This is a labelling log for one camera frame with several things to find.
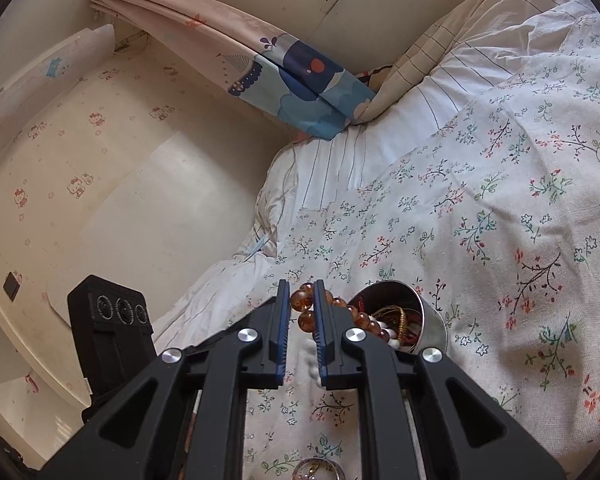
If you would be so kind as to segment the gold bangle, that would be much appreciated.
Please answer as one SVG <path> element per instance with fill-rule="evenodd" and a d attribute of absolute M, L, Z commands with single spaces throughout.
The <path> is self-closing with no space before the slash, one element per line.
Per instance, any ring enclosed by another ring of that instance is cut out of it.
<path fill-rule="evenodd" d="M 388 306 L 376 311 L 374 317 L 378 322 L 387 325 L 386 330 L 391 330 L 396 335 L 401 347 L 414 349 L 418 344 L 422 331 L 422 314 L 419 311 Z"/>

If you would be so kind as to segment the round metal tin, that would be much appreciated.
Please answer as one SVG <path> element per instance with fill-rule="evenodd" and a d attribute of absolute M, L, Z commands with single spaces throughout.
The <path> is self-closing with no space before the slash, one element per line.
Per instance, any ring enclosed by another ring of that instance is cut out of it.
<path fill-rule="evenodd" d="M 367 286 L 350 301 L 386 333 L 396 348 L 419 353 L 427 348 L 443 352 L 449 336 L 442 316 L 411 286 L 398 281 L 382 281 Z"/>

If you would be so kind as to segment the floral bed sheet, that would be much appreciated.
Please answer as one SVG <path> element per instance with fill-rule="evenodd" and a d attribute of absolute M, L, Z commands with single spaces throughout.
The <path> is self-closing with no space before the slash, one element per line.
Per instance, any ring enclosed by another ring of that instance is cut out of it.
<path fill-rule="evenodd" d="M 248 304 L 280 278 L 414 288 L 454 362 L 576 478 L 600 450 L 600 17 L 302 212 Z"/>

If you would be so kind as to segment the blue cartoon curtain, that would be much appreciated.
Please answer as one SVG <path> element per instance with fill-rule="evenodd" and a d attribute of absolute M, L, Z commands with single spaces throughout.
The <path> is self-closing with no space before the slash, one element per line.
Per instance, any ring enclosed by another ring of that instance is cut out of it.
<path fill-rule="evenodd" d="M 147 32 L 221 90 L 310 136 L 330 140 L 375 93 L 295 36 L 216 0 L 91 0 Z"/>

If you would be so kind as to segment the beige checked pillow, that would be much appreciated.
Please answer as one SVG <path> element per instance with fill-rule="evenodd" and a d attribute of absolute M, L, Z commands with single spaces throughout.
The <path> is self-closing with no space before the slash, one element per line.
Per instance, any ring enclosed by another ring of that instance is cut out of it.
<path fill-rule="evenodd" d="M 430 25 L 404 53 L 389 64 L 358 74 L 375 96 L 353 121 L 365 124 L 385 113 L 402 96 L 431 75 L 443 59 L 471 37 L 495 32 L 516 14 L 505 0 L 465 0 Z"/>

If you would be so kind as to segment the black wall socket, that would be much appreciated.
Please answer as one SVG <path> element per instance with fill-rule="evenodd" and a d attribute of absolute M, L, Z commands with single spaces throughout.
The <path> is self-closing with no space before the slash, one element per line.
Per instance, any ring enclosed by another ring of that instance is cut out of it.
<path fill-rule="evenodd" d="M 9 274 L 6 275 L 4 284 L 3 284 L 3 290 L 4 293 L 6 294 L 7 298 L 11 301 L 14 302 L 20 286 L 21 286 L 21 281 L 22 281 L 22 276 L 19 273 L 14 273 L 14 272 L 9 272 Z"/>

